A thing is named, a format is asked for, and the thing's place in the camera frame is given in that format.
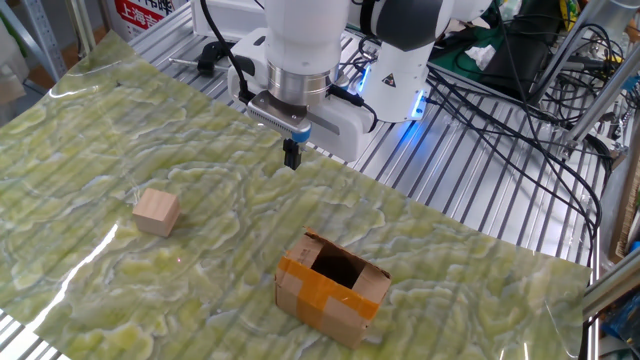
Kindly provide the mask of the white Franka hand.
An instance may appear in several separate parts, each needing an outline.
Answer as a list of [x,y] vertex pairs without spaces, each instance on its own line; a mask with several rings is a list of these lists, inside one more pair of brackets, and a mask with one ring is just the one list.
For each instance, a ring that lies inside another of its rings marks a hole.
[[273,65],[266,36],[267,30],[258,28],[232,47],[255,94],[245,106],[247,116],[285,138],[284,165],[293,170],[301,162],[298,143],[310,142],[347,162],[357,160],[371,141],[373,114],[329,93],[339,77],[336,67],[300,75]]

